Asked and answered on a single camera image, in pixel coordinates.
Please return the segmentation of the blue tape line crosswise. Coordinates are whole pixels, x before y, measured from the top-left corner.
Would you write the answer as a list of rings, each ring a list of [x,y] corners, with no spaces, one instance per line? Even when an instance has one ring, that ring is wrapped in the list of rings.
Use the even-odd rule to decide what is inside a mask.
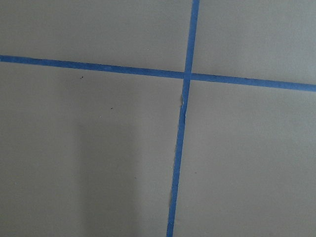
[[[51,60],[51,59],[36,59],[36,58],[21,57],[21,56],[1,55],[0,61],[7,62],[7,63],[80,69],[80,70],[110,72],[110,73],[119,73],[119,74],[154,76],[154,77],[173,78],[173,79],[183,79],[185,76],[184,72],[177,72],[177,71],[113,66],[113,65],[61,61],[61,60]],[[264,79],[247,79],[247,78],[239,78],[239,77],[216,76],[216,75],[207,75],[207,74],[198,74],[198,73],[192,73],[191,79],[197,80],[197,81],[220,82],[220,83],[228,83],[228,84],[290,89],[290,90],[309,91],[309,92],[316,91],[316,86],[314,84],[297,83],[297,82],[286,82],[286,81],[275,81],[275,80],[264,80]]]

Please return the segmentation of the blue tape line lengthwise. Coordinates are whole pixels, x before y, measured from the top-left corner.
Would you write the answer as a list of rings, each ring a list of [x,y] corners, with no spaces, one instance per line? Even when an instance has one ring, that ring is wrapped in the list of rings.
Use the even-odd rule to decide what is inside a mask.
[[[184,70],[183,86],[182,86],[182,94],[181,94],[182,104],[180,107],[180,114],[179,114],[179,121],[178,121],[177,140],[176,140],[176,147],[175,147],[175,157],[174,157],[172,185],[171,185],[171,199],[170,199],[167,228],[166,228],[167,237],[173,236],[174,223],[175,223],[182,151],[183,151],[185,126],[186,126],[186,112],[187,112],[187,106],[188,106],[190,82],[191,82],[191,77],[192,77],[192,67],[193,67],[196,31],[197,31],[197,23],[198,23],[199,3],[200,1],[198,0],[192,1],[190,27],[189,27],[187,52],[186,52],[186,60],[185,60],[185,70]]]

